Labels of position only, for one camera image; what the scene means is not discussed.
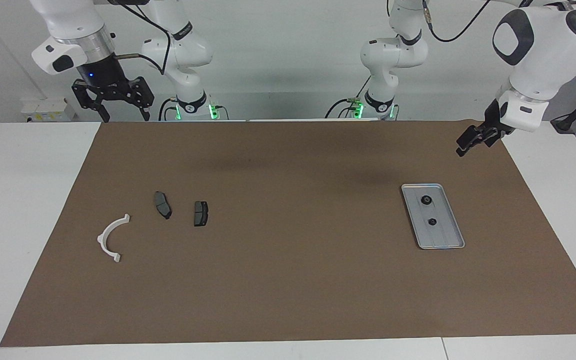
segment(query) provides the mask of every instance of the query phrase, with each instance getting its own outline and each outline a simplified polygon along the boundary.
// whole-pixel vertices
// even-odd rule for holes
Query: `green led light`
[[[354,110],[354,118],[361,119],[362,116],[364,115],[364,104],[358,102],[357,105],[359,105],[359,107],[357,107],[357,109]]]
[[[219,111],[215,109],[212,104],[208,105],[208,107],[210,108],[210,117],[212,117],[212,120],[219,119]]]

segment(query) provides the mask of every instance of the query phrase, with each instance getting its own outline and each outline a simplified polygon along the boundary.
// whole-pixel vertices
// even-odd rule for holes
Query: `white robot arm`
[[[370,80],[362,94],[365,117],[386,119],[391,114],[399,78],[394,69],[413,68],[425,63],[428,44],[422,37],[426,26],[421,0],[394,0],[390,27],[394,38],[367,41],[361,48],[361,63],[370,70]]]
[[[460,156],[484,142],[492,146],[515,129],[534,132],[549,101],[576,76],[576,1],[493,0],[518,7],[499,23],[495,52],[513,66],[506,84],[486,111],[486,121],[471,127],[457,141]],[[387,119],[399,80],[395,69],[422,65],[428,45],[422,29],[432,26],[430,0],[394,0],[390,27],[395,38],[368,41],[361,62],[370,70],[363,94],[366,117]]]
[[[549,101],[576,76],[576,3],[512,10],[496,27],[493,47],[513,66],[512,73],[484,123],[470,126],[457,140],[460,157],[480,143],[493,146],[515,129],[539,128]]]
[[[194,32],[184,5],[180,0],[151,0],[146,7],[151,19],[173,34],[169,62],[164,75],[172,82],[176,92],[175,102],[183,117],[212,116],[210,95],[206,94],[197,68],[211,63],[213,48]],[[166,56],[168,41],[154,38],[144,42],[141,53],[161,63]]]
[[[148,0],[112,0],[111,3],[143,5]],[[30,0],[48,25],[50,38],[32,51],[32,59],[46,73],[55,75],[77,68],[82,79],[75,80],[73,92],[83,109],[99,113],[107,123],[110,115],[104,100],[121,100],[135,105],[144,120],[154,96],[146,80],[128,80],[115,57],[115,46],[93,0]],[[96,95],[93,100],[90,93]]]
[[[185,116],[215,116],[201,79],[190,68],[205,66],[213,59],[213,49],[193,31],[181,0],[30,0],[41,14],[50,35],[45,43],[32,52],[32,58],[46,73],[55,75],[77,68],[83,79],[72,88],[83,109],[98,111],[107,122],[110,115],[101,104],[103,100],[122,100],[137,106],[148,121],[147,108],[154,96],[146,80],[138,77],[127,80],[119,59],[144,55],[158,64],[167,64],[165,75],[176,91],[176,102]],[[174,39],[169,49],[167,38],[147,40],[142,54],[117,57],[112,37],[95,9],[95,4],[146,5],[152,22]],[[96,95],[92,100],[89,92]]]

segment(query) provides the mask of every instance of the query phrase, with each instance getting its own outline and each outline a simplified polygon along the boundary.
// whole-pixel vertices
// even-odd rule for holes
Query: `black knob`
[[[572,127],[567,121],[556,121],[555,126],[557,129],[562,130],[562,132],[567,132]]]
[[[425,194],[424,196],[421,196],[421,203],[423,205],[430,205],[433,203],[433,198]]]

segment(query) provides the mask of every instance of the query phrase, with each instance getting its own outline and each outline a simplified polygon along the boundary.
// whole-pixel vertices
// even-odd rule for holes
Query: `brown mat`
[[[1,346],[576,334],[574,265],[502,143],[455,155],[468,124],[104,124]],[[427,182],[466,248],[416,246]]]

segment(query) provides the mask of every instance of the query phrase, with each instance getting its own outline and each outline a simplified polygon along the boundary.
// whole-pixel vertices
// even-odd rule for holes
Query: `table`
[[[0,341],[99,123],[0,123]],[[576,266],[576,139],[548,123],[503,142]],[[0,348],[0,359],[569,359],[576,335]]]

